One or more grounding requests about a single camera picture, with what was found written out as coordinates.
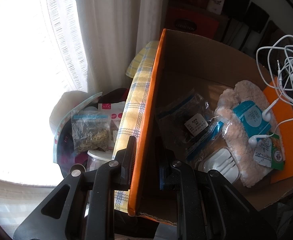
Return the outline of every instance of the white earphones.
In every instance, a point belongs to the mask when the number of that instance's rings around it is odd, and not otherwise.
[[[271,110],[271,108],[279,101],[279,100],[282,100],[283,102],[286,102],[287,104],[290,104],[293,106],[293,98],[290,97],[286,91],[291,91],[293,92],[293,57],[289,57],[288,56],[288,52],[290,52],[291,54],[293,54],[293,50],[290,49],[290,48],[293,48],[293,45],[286,45],[285,47],[277,47],[276,45],[282,41],[283,39],[285,38],[293,38],[292,35],[285,35],[283,36],[282,38],[280,38],[273,46],[267,46],[267,47],[261,47],[259,48],[257,51],[256,51],[256,65],[257,65],[257,68],[259,70],[259,73],[261,75],[261,78],[263,79],[264,83],[271,87],[271,88],[274,88],[277,95],[278,95],[278,98],[275,99],[272,104],[270,104],[270,106],[268,108],[266,108],[263,112],[262,112],[262,118],[264,121],[267,121],[269,122],[271,120],[271,113],[269,112]],[[268,67],[269,67],[269,72],[270,72],[270,75],[271,75],[271,79],[272,79],[272,83],[273,83],[273,86],[271,86],[268,82],[266,82],[266,80],[264,79],[263,75],[262,75],[262,72],[260,70],[260,66],[259,66],[259,62],[258,62],[258,54],[259,54],[259,51],[262,50],[262,49],[269,49],[269,53],[268,53],[268,56],[267,56],[267,63],[268,63]],[[280,63],[278,61],[278,78],[277,78],[277,81],[275,82],[274,78],[273,78],[273,75],[272,75],[272,70],[271,70],[271,66],[270,66],[270,54],[271,54],[271,51],[273,49],[278,49],[278,50],[283,50],[284,53],[285,53],[285,60],[284,60],[284,66],[282,68],[280,68]],[[284,86],[282,85],[282,72],[283,71],[286,71],[287,74],[288,74],[288,78],[284,84]],[[288,82],[290,82],[291,84],[291,88],[286,88]],[[256,147],[257,146],[257,139],[258,138],[268,138],[268,137],[271,137],[275,134],[276,132],[276,129],[278,128],[278,126],[284,122],[289,122],[289,121],[292,121],[293,118],[290,118],[290,119],[287,119],[287,120],[284,120],[280,123],[278,123],[278,125],[276,126],[275,130],[274,130],[274,133],[270,134],[270,135],[266,135],[266,134],[260,134],[260,135],[253,135],[249,138],[248,142],[253,146],[253,147]]]

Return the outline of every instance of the plastic jar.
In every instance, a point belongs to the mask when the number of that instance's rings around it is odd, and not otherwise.
[[[97,170],[102,164],[112,160],[113,151],[102,152],[98,150],[88,151],[87,171]]]

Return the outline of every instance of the green packet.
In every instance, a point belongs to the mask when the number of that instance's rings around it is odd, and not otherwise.
[[[280,137],[277,134],[260,139],[254,150],[253,159],[260,165],[276,170],[283,170],[284,161],[281,152]]]

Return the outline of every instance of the plastic zip bag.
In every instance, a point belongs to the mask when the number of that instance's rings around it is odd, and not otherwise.
[[[201,150],[223,126],[216,117],[208,102],[194,90],[156,109],[155,115],[165,146],[174,151],[177,159],[188,162],[206,157]]]
[[[72,137],[77,153],[88,150],[107,151],[110,138],[110,117],[97,111],[72,112]]]
[[[114,149],[124,108],[125,101],[113,104],[99,104],[98,106],[100,112],[111,117],[109,150]]]

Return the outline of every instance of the black metal clamp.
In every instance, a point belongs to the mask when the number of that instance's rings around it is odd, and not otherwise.
[[[19,225],[13,239],[114,239],[114,191],[130,189],[136,146],[130,136],[114,160],[94,171],[73,170]]]
[[[273,228],[217,170],[196,171],[155,140],[160,189],[175,190],[177,239],[277,239]]]

